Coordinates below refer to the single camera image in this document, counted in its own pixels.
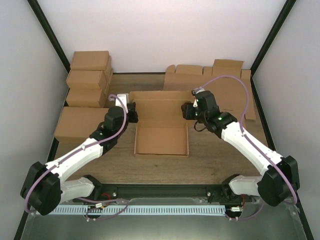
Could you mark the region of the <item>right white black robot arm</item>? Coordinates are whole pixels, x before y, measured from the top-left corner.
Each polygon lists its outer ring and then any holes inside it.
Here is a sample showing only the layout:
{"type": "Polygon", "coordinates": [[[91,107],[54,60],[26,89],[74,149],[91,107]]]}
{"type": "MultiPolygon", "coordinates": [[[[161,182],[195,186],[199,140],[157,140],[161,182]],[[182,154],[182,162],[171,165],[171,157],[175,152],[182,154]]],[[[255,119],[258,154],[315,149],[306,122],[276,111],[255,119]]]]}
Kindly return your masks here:
{"type": "Polygon", "coordinates": [[[237,149],[260,174],[229,177],[222,188],[223,198],[232,202],[240,195],[258,196],[276,207],[292,196],[292,202],[296,203],[296,191],[300,188],[297,161],[271,150],[245,130],[232,114],[221,112],[210,91],[198,88],[191,94],[194,101],[181,106],[183,118],[203,124],[205,130],[237,149]]]}

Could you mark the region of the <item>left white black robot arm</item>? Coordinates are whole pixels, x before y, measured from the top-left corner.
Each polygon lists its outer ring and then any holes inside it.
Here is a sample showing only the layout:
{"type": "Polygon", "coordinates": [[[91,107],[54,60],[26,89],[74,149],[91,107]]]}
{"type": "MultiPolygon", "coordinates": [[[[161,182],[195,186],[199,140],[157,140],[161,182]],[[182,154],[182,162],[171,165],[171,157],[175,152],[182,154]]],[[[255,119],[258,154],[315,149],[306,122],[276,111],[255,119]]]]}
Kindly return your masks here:
{"type": "Polygon", "coordinates": [[[129,123],[137,123],[136,103],[121,103],[111,107],[96,130],[81,145],[62,157],[42,164],[34,163],[27,173],[20,195],[28,214],[45,216],[59,204],[79,199],[93,204],[103,204],[102,184],[93,176],[77,180],[68,178],[89,162],[110,151],[129,123]]]}

